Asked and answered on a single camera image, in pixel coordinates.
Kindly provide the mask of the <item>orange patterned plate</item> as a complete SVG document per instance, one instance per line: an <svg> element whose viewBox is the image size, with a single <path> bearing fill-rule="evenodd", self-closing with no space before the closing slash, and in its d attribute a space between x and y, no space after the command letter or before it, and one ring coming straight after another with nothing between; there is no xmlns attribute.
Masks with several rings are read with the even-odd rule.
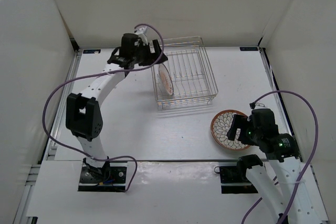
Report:
<svg viewBox="0 0 336 224"><path fill-rule="evenodd" d="M163 63L159 64L159 77L167 94L172 97L174 95L172 78L167 67Z"/></svg>

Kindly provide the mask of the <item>table label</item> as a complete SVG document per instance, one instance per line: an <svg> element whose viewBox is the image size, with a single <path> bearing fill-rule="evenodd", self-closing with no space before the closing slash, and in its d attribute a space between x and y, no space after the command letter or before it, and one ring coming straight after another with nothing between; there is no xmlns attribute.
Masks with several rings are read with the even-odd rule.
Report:
<svg viewBox="0 0 336 224"><path fill-rule="evenodd" d="M258 47L240 47L240 51L258 51Z"/></svg>
<svg viewBox="0 0 336 224"><path fill-rule="evenodd" d="M83 54L100 54L101 50L100 49L86 49L83 50Z"/></svg>

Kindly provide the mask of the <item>left table label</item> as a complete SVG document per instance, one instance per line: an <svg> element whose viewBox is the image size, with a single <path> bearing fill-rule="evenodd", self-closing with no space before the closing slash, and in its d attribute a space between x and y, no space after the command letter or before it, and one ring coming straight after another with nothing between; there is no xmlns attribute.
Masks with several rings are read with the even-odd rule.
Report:
<svg viewBox="0 0 336 224"><path fill-rule="evenodd" d="M86 49L83 50L83 54L100 54L101 50L100 49Z"/></svg>

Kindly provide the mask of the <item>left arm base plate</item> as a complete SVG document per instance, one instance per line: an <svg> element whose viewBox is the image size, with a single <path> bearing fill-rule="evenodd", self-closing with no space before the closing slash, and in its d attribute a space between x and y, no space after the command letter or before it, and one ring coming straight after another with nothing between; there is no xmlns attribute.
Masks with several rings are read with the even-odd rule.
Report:
<svg viewBox="0 0 336 224"><path fill-rule="evenodd" d="M101 170L82 164L78 182L81 192L124 193L126 189L127 164L110 163Z"/></svg>

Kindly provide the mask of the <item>right table label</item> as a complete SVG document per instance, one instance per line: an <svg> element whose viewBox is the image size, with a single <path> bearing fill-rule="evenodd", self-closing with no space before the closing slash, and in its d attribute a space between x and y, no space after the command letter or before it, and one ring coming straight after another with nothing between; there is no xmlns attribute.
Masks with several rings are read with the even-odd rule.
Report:
<svg viewBox="0 0 336 224"><path fill-rule="evenodd" d="M240 47L240 51L258 51L258 47Z"/></svg>

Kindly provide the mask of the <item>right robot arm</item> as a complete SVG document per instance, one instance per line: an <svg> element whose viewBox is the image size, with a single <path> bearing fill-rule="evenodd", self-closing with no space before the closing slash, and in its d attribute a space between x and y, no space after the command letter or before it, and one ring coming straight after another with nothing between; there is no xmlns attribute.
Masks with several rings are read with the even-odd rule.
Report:
<svg viewBox="0 0 336 224"><path fill-rule="evenodd" d="M254 109L250 116L235 114L227 137L258 146L266 155L278 187L256 154L238 159L236 177L242 182L250 181L257 189L274 223L322 223L302 179L307 167L301 165L293 137L279 133L272 110Z"/></svg>

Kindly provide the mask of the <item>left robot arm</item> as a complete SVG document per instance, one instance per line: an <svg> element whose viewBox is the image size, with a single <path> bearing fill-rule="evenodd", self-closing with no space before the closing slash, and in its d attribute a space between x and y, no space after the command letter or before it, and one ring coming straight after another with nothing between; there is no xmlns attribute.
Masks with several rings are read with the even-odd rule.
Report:
<svg viewBox="0 0 336 224"><path fill-rule="evenodd" d="M147 68L167 61L163 49L163 41L153 40L149 43L142 31L126 33L121 38L121 45L111 53L101 75L81 92L68 95L66 128L88 154L84 163L92 169L91 174L98 182L105 182L110 176L108 156L100 139L103 128L100 107L110 92L136 65Z"/></svg>

